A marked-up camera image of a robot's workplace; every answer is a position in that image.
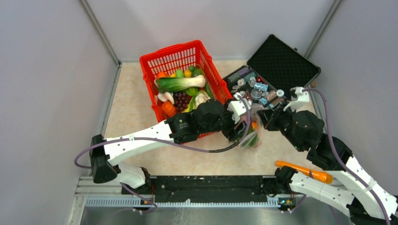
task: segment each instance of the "case lid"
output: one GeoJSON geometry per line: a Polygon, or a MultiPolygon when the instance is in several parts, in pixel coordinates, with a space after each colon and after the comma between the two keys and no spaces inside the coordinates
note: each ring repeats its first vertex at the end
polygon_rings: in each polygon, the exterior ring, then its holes
{"type": "Polygon", "coordinates": [[[273,34],[247,61],[247,65],[276,89],[284,90],[288,98],[291,88],[306,87],[321,73],[321,68],[273,34]]]}

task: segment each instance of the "carrot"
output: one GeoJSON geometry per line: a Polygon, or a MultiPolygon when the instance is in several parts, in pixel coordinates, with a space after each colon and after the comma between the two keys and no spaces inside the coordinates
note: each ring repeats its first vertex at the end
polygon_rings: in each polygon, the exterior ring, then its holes
{"type": "Polygon", "coordinates": [[[162,104],[162,110],[166,113],[167,116],[172,117],[177,114],[176,107],[171,104],[170,101],[166,101],[162,104]]]}
{"type": "Polygon", "coordinates": [[[156,79],[162,78],[162,77],[168,77],[168,74],[165,72],[160,72],[157,74],[156,79]]]}

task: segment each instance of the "orange tomato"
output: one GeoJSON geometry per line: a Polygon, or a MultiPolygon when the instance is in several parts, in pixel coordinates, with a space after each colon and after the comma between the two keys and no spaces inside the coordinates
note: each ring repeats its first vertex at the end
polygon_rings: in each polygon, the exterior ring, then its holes
{"type": "Polygon", "coordinates": [[[162,78],[162,77],[168,77],[168,74],[165,72],[160,72],[157,74],[156,79],[162,78]]]}

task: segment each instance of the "clear plastic bag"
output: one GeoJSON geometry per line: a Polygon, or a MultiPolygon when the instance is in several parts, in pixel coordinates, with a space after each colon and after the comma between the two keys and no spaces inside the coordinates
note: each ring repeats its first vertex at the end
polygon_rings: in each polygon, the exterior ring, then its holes
{"type": "MultiPolygon", "coordinates": [[[[257,115],[257,111],[264,109],[263,105],[253,103],[251,110],[250,110],[250,116],[251,116],[251,124],[249,124],[249,133],[247,136],[242,140],[242,142],[239,144],[239,146],[243,149],[245,148],[255,148],[259,145],[260,143],[260,138],[259,138],[259,133],[261,131],[261,128],[263,127],[263,124],[261,123],[261,120],[259,116],[257,115]]],[[[246,116],[243,116],[239,122],[242,123],[243,121],[246,121],[246,116]]]]}

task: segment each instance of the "red plastic basket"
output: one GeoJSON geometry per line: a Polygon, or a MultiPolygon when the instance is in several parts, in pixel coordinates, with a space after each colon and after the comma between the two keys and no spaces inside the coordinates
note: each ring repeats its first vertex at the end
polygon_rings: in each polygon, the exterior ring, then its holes
{"type": "Polygon", "coordinates": [[[155,96],[159,92],[154,84],[154,80],[156,79],[156,75],[162,71],[171,75],[179,68],[185,71],[189,66],[199,64],[205,72],[206,82],[213,97],[223,104],[232,98],[227,84],[221,79],[215,69],[212,57],[207,53],[206,48],[199,40],[173,45],[154,53],[143,55],[139,59],[139,62],[144,74],[143,79],[146,82],[148,93],[151,97],[152,109],[155,111],[158,122],[167,118],[161,109],[162,102],[159,100],[155,101],[155,96]]]}

